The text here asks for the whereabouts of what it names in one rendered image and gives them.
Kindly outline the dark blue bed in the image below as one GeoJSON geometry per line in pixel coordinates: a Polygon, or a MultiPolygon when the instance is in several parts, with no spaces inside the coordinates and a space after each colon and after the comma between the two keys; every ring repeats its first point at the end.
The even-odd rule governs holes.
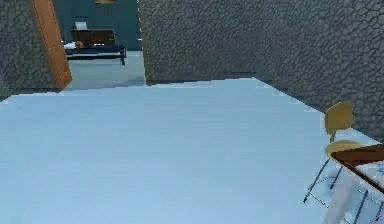
{"type": "Polygon", "coordinates": [[[125,65],[124,45],[89,46],[82,49],[66,49],[67,60],[119,59],[125,65]]]}

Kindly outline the dark brown chest of drawers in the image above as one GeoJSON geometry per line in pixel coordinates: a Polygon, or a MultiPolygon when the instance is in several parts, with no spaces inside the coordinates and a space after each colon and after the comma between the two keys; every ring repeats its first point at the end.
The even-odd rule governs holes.
{"type": "Polygon", "coordinates": [[[72,30],[71,35],[74,41],[80,41],[85,46],[116,44],[115,32],[111,29],[72,30]]]}

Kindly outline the yellow chair with metal legs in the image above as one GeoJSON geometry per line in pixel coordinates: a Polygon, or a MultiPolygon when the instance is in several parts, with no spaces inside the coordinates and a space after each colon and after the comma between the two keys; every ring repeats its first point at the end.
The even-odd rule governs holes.
{"type": "Polygon", "coordinates": [[[360,144],[353,140],[338,140],[336,133],[341,130],[347,130],[353,123],[353,103],[350,101],[338,102],[331,106],[324,114],[324,127],[329,136],[329,144],[325,147],[326,160],[321,166],[314,181],[309,185],[304,196],[306,200],[312,198],[326,208],[326,212],[332,199],[334,184],[341,177],[343,169],[338,163],[327,156],[326,148],[340,141],[360,144]]]}

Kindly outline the orange wooden room door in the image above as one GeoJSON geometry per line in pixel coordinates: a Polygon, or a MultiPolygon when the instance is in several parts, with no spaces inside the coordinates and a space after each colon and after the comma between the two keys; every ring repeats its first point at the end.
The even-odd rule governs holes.
{"type": "Polygon", "coordinates": [[[52,0],[31,0],[36,14],[45,52],[50,63],[53,85],[57,91],[67,87],[72,81],[60,28],[56,19],[52,0]]]}

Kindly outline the brown-rimmed white table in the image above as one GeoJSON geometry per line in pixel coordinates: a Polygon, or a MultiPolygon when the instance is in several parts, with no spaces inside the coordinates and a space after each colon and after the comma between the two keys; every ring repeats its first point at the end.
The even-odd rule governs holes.
{"type": "Polygon", "coordinates": [[[384,144],[340,141],[326,153],[343,171],[323,224],[384,224],[384,144]]]}

